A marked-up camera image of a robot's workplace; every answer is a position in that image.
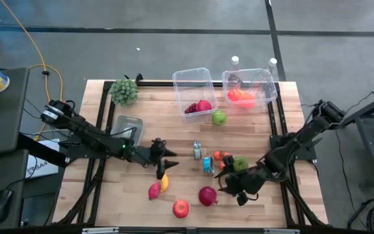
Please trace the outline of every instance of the concrete floor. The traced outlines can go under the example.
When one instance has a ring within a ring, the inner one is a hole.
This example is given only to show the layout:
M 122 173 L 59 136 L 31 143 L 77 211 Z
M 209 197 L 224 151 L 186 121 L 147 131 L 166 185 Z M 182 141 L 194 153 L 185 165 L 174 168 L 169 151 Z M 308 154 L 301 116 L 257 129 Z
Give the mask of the concrete floor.
M 264 0 L 6 0 L 27 26 L 91 27 L 136 29 L 243 29 L 269 30 Z M 283 31 L 374 31 L 374 0 L 271 0 L 277 30 Z M 0 3 L 0 26 L 15 21 Z M 145 79 L 170 79 L 173 72 L 206 67 L 218 80 L 229 68 L 233 55 L 240 57 L 241 68 L 263 66 L 273 57 L 270 35 L 246 34 L 142 34 L 142 33 L 31 33 L 45 61 L 64 77 L 64 98 L 81 105 L 87 79 L 116 79 L 123 74 Z M 287 81 L 296 81 L 301 102 L 319 99 L 333 101 L 342 109 L 357 103 L 374 89 L 374 36 L 279 36 L 279 47 Z M 0 31 L 0 68 L 39 64 L 40 59 L 22 32 Z M 50 76 L 50 93 L 58 98 L 56 75 Z M 31 71 L 29 98 L 37 107 L 46 104 L 41 69 Z M 362 102 L 355 109 L 373 101 Z M 25 108 L 33 113 L 33 108 Z M 304 107 L 305 114 L 309 108 Z M 34 133 L 41 122 L 24 114 L 21 130 Z M 358 185 L 374 177 L 374 165 L 365 152 L 355 126 L 339 131 L 342 153 L 354 205 L 374 198 L 374 188 L 360 190 Z M 330 224 L 344 228 L 353 214 L 342 173 L 335 132 L 322 134 L 316 146 L 319 179 Z M 27 183 L 26 196 L 46 187 L 56 193 L 58 176 Z M 41 225 L 53 196 L 25 202 L 23 217 Z M 364 229 L 359 221 L 356 229 Z

